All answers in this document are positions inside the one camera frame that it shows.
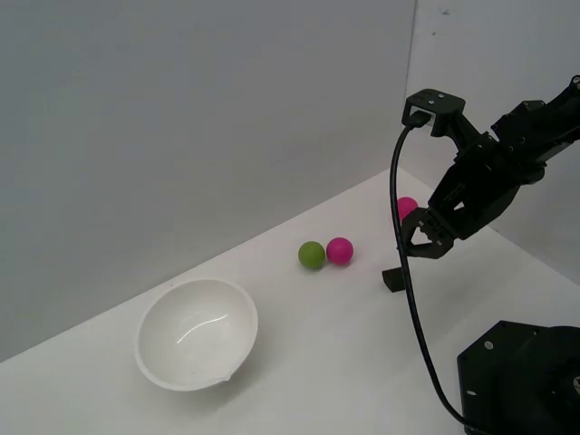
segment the white table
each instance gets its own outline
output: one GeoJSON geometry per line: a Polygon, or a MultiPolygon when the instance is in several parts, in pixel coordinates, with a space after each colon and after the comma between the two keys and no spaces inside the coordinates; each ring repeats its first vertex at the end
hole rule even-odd
{"type": "MultiPolygon", "coordinates": [[[[400,195],[430,190],[405,172],[400,195]]],[[[381,271],[398,265],[382,173],[283,225],[0,364],[0,433],[461,434],[431,388],[404,294],[381,271]],[[305,240],[349,237],[341,269],[297,264],[305,240]],[[133,361],[151,301],[193,276],[221,276],[252,295],[256,347],[230,382],[164,391],[133,361]]],[[[456,356],[498,320],[580,326],[580,288],[484,228],[438,261],[411,260],[434,361],[459,407],[456,356]]]]}

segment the magenta ball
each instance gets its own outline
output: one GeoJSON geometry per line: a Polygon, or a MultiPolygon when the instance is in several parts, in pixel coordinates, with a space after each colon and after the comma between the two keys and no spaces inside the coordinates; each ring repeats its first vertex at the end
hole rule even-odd
{"type": "Polygon", "coordinates": [[[397,205],[399,206],[399,219],[402,220],[407,217],[415,208],[419,206],[417,201],[409,197],[401,197],[397,199],[397,205]]]}
{"type": "Polygon", "coordinates": [[[326,247],[326,256],[331,263],[345,265],[353,258],[353,244],[344,237],[333,238],[326,247]]]}

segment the cable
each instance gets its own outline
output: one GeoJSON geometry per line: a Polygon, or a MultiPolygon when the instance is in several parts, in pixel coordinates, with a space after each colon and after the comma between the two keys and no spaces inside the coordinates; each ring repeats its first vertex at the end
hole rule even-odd
{"type": "Polygon", "coordinates": [[[413,291],[413,284],[411,281],[411,270],[409,268],[409,258],[407,257],[407,252],[405,250],[405,245],[402,240],[401,233],[401,222],[399,220],[399,206],[397,204],[397,168],[399,167],[399,157],[401,155],[402,145],[407,139],[407,135],[410,131],[415,128],[422,127],[430,120],[430,115],[423,111],[414,112],[409,119],[406,121],[406,127],[401,132],[401,136],[397,140],[395,149],[392,153],[391,161],[391,173],[390,173],[390,197],[391,197],[391,214],[392,214],[392,224],[395,230],[395,239],[397,240],[397,249],[399,250],[399,259],[401,260],[401,271],[403,281],[405,283],[405,289],[407,294],[407,302],[409,303],[409,311],[411,312],[411,320],[413,321],[413,327],[415,328],[415,333],[417,335],[417,340],[419,341],[420,352],[425,360],[425,365],[427,366],[427,371],[431,377],[431,382],[435,388],[435,392],[439,396],[439,399],[445,409],[451,416],[461,423],[466,429],[472,430],[474,432],[480,433],[482,435],[491,435],[490,432],[480,429],[474,426],[472,423],[467,421],[461,414],[455,411],[455,408],[450,404],[449,400],[445,396],[445,392],[441,388],[439,381],[439,376],[433,365],[431,359],[429,348],[427,346],[427,341],[425,340],[425,334],[421,327],[421,320],[419,319],[419,312],[417,311],[417,304],[415,303],[415,293],[413,291]]]}

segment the white wall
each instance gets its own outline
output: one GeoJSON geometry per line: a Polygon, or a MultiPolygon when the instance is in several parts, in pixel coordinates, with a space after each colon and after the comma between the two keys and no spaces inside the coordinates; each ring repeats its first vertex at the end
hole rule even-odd
{"type": "Polygon", "coordinates": [[[0,360],[385,169],[413,7],[3,1],[0,360]]]}
{"type": "MultiPolygon", "coordinates": [[[[467,101],[480,131],[523,100],[551,100],[580,73],[577,0],[420,0],[408,94],[423,88],[467,101]]],[[[413,132],[405,169],[435,186],[452,163],[448,139],[413,132]]],[[[494,224],[499,233],[580,284],[580,143],[548,162],[494,224]]]]}

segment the bowl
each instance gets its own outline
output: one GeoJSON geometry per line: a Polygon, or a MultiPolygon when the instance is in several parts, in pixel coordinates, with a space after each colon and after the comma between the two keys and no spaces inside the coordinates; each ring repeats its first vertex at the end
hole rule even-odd
{"type": "Polygon", "coordinates": [[[170,289],[143,315],[135,359],[153,383],[192,392],[228,381],[256,333],[256,306],[242,287],[195,279],[170,289]]]}

